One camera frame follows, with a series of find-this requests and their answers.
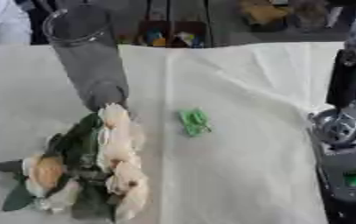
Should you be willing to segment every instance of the green object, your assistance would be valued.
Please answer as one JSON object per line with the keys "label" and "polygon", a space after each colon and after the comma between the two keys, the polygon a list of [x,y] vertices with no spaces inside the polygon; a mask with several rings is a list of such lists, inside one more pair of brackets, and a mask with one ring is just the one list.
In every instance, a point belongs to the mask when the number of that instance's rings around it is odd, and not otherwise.
{"label": "green object", "polygon": [[351,186],[351,187],[356,186],[356,170],[345,172],[344,180],[347,186]]}
{"label": "green object", "polygon": [[197,137],[204,132],[211,132],[205,113],[198,109],[180,110],[179,117],[190,137]]}
{"label": "green object", "polygon": [[25,182],[20,182],[3,203],[2,211],[11,212],[27,207],[34,200],[34,197],[26,190]]}

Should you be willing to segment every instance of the rose petal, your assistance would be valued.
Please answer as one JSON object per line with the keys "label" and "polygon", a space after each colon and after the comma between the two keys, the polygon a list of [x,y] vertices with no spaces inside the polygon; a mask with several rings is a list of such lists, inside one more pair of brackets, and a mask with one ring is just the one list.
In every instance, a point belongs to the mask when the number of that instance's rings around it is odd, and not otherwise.
{"label": "rose petal", "polygon": [[121,105],[111,103],[99,110],[99,117],[109,129],[114,129],[118,123],[129,120],[129,113]]}
{"label": "rose petal", "polygon": [[147,181],[143,181],[141,184],[132,187],[116,209],[116,219],[118,221],[127,221],[134,218],[143,210],[148,199],[148,194],[149,187]]}
{"label": "rose petal", "polygon": [[130,163],[121,162],[115,169],[114,177],[109,178],[106,182],[106,187],[109,193],[124,195],[132,188],[132,183],[136,186],[147,182],[147,177],[140,168]]}
{"label": "rose petal", "polygon": [[70,179],[62,190],[45,199],[45,204],[49,205],[48,209],[54,213],[61,212],[74,205],[80,191],[80,184],[74,179]]}
{"label": "rose petal", "polygon": [[36,181],[28,178],[25,181],[26,190],[37,198],[43,198],[47,193],[47,190],[39,185]]}
{"label": "rose petal", "polygon": [[40,160],[40,155],[36,155],[33,157],[28,157],[23,159],[23,175],[29,177],[31,175],[32,169],[36,166],[38,161]]}

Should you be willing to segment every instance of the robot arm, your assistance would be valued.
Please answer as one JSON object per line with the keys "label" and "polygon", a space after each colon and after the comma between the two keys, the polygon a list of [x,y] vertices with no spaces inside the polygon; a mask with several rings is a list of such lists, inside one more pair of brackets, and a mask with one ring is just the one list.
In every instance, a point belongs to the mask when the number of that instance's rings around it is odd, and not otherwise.
{"label": "robot arm", "polygon": [[338,111],[356,100],[356,19],[349,32],[343,50],[335,59],[327,103]]}

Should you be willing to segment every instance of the clear glass cylinder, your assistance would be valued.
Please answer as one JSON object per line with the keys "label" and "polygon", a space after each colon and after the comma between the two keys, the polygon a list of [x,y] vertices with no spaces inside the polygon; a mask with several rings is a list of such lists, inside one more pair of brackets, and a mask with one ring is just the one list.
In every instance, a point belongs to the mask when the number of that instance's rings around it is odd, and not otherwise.
{"label": "clear glass cylinder", "polygon": [[109,10],[94,4],[61,9],[45,21],[43,29],[90,110],[111,102],[125,106],[129,87]]}

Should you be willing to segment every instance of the green leaf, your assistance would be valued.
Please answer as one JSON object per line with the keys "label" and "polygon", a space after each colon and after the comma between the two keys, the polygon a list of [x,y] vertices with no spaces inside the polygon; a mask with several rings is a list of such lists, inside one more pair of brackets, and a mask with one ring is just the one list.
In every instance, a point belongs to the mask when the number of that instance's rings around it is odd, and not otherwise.
{"label": "green leaf", "polygon": [[48,142],[47,151],[43,155],[43,158],[56,157],[60,155],[60,151],[57,146],[62,138],[63,135],[58,133],[50,139],[50,141]]}
{"label": "green leaf", "polygon": [[72,216],[77,220],[109,218],[110,206],[106,202],[107,193],[102,188],[84,184],[77,201],[72,207]]}
{"label": "green leaf", "polygon": [[84,139],[92,136],[102,122],[96,113],[92,113],[75,124],[59,141],[56,148],[61,151],[66,165],[80,166],[81,155],[84,155]]}
{"label": "green leaf", "polygon": [[91,168],[96,165],[96,157],[99,150],[98,135],[99,130],[92,129],[91,132],[83,138],[80,163],[84,168]]}
{"label": "green leaf", "polygon": [[13,178],[18,182],[25,182],[28,179],[22,172],[13,173]]}
{"label": "green leaf", "polygon": [[6,197],[2,211],[11,212],[27,207],[34,197],[26,190],[25,182],[20,182]]}

